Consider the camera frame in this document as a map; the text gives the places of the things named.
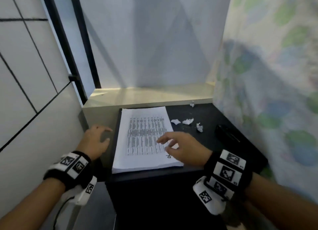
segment wrist strap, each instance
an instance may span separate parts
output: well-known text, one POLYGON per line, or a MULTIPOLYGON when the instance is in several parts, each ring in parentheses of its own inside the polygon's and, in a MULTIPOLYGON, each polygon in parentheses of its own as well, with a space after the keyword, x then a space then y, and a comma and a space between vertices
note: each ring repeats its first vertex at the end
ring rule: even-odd
POLYGON ((85 188, 93 177, 90 163, 90 158, 83 152, 70 152, 49 167, 43 180, 56 178, 65 184, 66 191, 79 184, 85 188))
POLYGON ((204 166, 204 185, 230 200, 234 192, 243 192, 252 180, 252 169, 246 160, 227 151, 213 152, 204 166))

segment hand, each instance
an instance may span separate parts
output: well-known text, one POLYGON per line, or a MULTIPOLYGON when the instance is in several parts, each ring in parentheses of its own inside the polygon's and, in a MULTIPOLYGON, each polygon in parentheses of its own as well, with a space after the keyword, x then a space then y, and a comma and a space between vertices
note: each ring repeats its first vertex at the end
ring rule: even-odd
POLYGON ((165 148, 167 153, 187 165, 204 166, 210 158, 212 151, 201 145, 193 136, 185 132, 166 132, 157 143, 165 144, 172 140, 165 148))
POLYGON ((96 160, 109 146, 109 138, 101 142, 101 134, 105 131, 113 130, 106 126, 93 125, 90 129, 86 130, 76 150, 85 153, 91 160, 96 160))

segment forearm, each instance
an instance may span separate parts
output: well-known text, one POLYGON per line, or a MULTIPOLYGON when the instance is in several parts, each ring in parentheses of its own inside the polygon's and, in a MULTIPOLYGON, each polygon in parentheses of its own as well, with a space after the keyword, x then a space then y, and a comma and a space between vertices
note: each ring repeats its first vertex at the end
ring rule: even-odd
POLYGON ((11 212, 0 219, 1 230, 38 229, 65 192, 65 185, 54 178, 44 180, 11 212))
POLYGON ((248 200, 279 229, 317 229, 318 205, 256 173, 253 173, 245 194, 248 200))

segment black frame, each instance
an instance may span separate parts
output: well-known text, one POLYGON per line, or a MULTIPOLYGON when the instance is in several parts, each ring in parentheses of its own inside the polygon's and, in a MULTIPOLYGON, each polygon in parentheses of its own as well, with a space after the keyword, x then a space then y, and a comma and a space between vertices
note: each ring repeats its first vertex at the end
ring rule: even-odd
POLYGON ((77 24, 78 24, 79 29, 80 29, 80 34, 82 37, 82 41, 83 41, 83 45, 85 48, 89 67, 91 69, 91 74, 93 77, 95 88, 101 88, 101 82, 100 82, 99 77, 98 77, 97 68, 96 68, 96 64, 95 64, 95 60, 94 60, 94 55, 93 55, 91 43, 89 40, 89 36, 88 36, 88 32, 87 32, 87 28, 86 28, 86 24, 85 24, 85 19, 84 19, 84 14, 82 11, 82 6, 80 4, 80 0, 71 0, 71 1, 72 1, 72 5, 74 8, 74 13, 76 16, 77 24))
POLYGON ((44 0, 44 3, 45 3, 45 6, 47 8, 47 11, 50 15, 50 18, 51 18, 52 24, 54 26, 58 40, 61 44, 61 48, 63 50, 66 62, 67 62, 68 67, 71 71, 72 75, 70 75, 70 77, 69 77, 70 81, 74 81, 76 88, 77 88, 77 91, 78 91, 80 98, 82 100, 82 103, 84 105, 87 101, 87 95, 85 93, 84 86, 83 86, 81 77, 79 75, 79 72, 78 72, 74 57, 73 57, 73 53, 72 53, 70 45, 68 43, 68 40, 67 40, 65 31, 64 31, 62 22, 61 22, 61 18, 58 14, 58 10, 56 8, 55 2, 54 2, 54 0, 44 0))

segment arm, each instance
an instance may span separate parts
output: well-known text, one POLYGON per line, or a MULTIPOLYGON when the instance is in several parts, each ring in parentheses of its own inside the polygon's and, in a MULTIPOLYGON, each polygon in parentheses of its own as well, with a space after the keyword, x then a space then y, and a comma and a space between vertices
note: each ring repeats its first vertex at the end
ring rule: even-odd
MULTIPOLYGON (((84 152, 91 160, 97 159, 109 145, 109 139, 100 142, 104 131, 112 130, 105 126, 94 125, 85 132, 77 150, 84 152)), ((40 228, 64 192, 65 185, 61 181, 54 178, 46 179, 11 212, 0 219, 0 229, 35 230, 40 228)))
MULTIPOLYGON (((212 154, 212 151, 195 138, 183 132, 167 132, 157 142, 164 144, 171 139, 166 151, 185 164, 204 166, 212 154), (179 144, 179 148, 171 148, 176 143, 179 144)), ((253 173, 252 181, 245 189, 245 195, 279 229, 317 229, 318 205, 256 173, 253 173)))

